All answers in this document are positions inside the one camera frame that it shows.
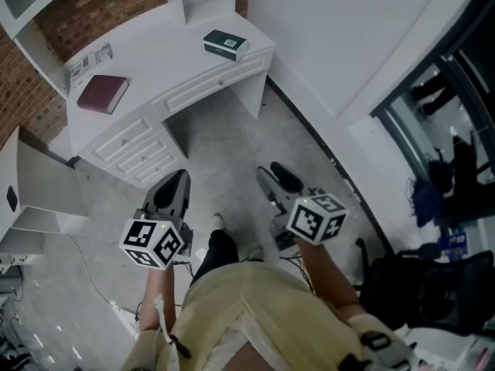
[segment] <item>white wall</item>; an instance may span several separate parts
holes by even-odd
[[[270,77],[342,163],[396,247],[434,240],[406,200],[411,169],[369,113],[469,0],[250,0],[276,43]]]

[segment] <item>white cabinet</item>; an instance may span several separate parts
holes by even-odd
[[[141,177],[136,175],[146,169],[156,168],[158,161],[168,161],[169,164],[166,165],[168,167],[173,162],[181,162],[184,159],[183,153],[169,132],[163,129],[120,158],[107,169],[107,172],[126,180],[131,176]]]
[[[19,140],[0,151],[0,273],[43,255],[42,233],[65,233],[87,216],[76,172]]]
[[[204,97],[270,67],[273,49],[256,53],[245,60],[227,63],[178,86],[152,102],[161,120],[181,111]]]
[[[100,74],[129,79],[113,114],[77,106],[85,83],[71,90],[67,103],[73,154],[143,189],[170,172],[187,168],[186,157],[167,128],[167,118],[225,87],[258,117],[275,47],[234,12],[184,26],[163,19],[172,7],[167,4],[145,12],[80,52],[103,43],[112,45],[114,58]],[[203,37],[213,29],[247,39],[248,50],[241,60],[232,62],[204,50]],[[139,45],[143,46],[139,54],[128,53]]]
[[[107,168],[162,129],[156,112],[148,105],[140,107],[90,143],[80,156],[96,166]]]

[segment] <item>white cord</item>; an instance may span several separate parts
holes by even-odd
[[[163,313],[163,295],[158,294],[155,298],[155,308],[156,311],[158,312],[158,317],[160,320],[160,327],[162,328],[163,331],[163,338],[165,338],[165,341],[169,344],[173,344],[173,340],[169,337],[169,333],[167,332],[167,326],[165,324],[165,314]]]
[[[74,243],[74,244],[76,245],[77,249],[79,250],[80,257],[81,257],[81,259],[83,260],[84,266],[86,267],[87,276],[89,277],[89,279],[90,279],[90,283],[91,283],[91,285],[93,286],[94,290],[96,290],[96,292],[100,295],[100,297],[102,297],[102,298],[103,298],[103,300],[104,300],[107,304],[109,304],[109,305],[111,306],[111,303],[109,302],[109,300],[107,300],[107,299],[106,299],[106,298],[102,295],[102,293],[100,293],[100,291],[96,288],[96,286],[94,285],[93,279],[91,279],[90,270],[89,270],[89,268],[87,267],[86,260],[84,259],[83,252],[80,250],[79,245],[78,245],[78,244],[76,243],[76,241],[75,241],[74,239],[72,239],[69,235],[67,235],[67,237],[70,239],[70,241],[71,241],[72,243]]]

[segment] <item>tiled floor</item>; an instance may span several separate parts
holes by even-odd
[[[260,241],[267,262],[300,276],[295,267],[278,259],[268,236],[275,210],[258,188],[254,170],[272,161],[285,163],[308,185],[333,192],[348,207],[350,217],[342,233],[327,248],[350,279],[360,277],[357,237],[365,238],[375,253],[380,251],[376,233],[345,182],[271,89],[265,89],[257,121],[229,90],[222,90],[176,114],[168,124],[189,158],[185,168],[192,188],[186,222],[195,230],[193,254],[207,248],[209,218],[221,212],[234,232],[241,257],[250,243]],[[90,216],[72,237],[102,295],[134,311],[142,299],[147,270],[127,258],[118,240],[125,220],[140,207],[145,193],[85,161],[78,162],[76,170]],[[196,270],[200,260],[193,255],[191,261]],[[47,236],[43,261],[24,272],[24,297],[15,303],[22,325],[14,322],[14,326],[37,359],[50,370],[76,366],[84,371],[118,370],[132,337],[91,286],[77,248],[68,238]],[[178,304],[190,279],[185,267],[176,267]]]

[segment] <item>strap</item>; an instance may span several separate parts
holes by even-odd
[[[175,346],[177,351],[186,359],[190,359],[191,351],[189,351],[182,343],[180,343],[179,339],[175,335],[169,335],[169,333],[167,332],[167,328],[165,325],[165,315],[163,314],[163,296],[161,294],[155,298],[155,308],[158,311],[160,327],[162,327],[163,337],[165,338],[165,341],[172,347]]]
[[[355,355],[347,355],[339,365],[339,371],[364,371],[371,364],[370,360],[360,362]]]
[[[367,359],[376,358],[381,365],[394,371],[409,371],[409,359],[395,347],[395,344],[383,332],[369,331],[361,336],[364,355]]]

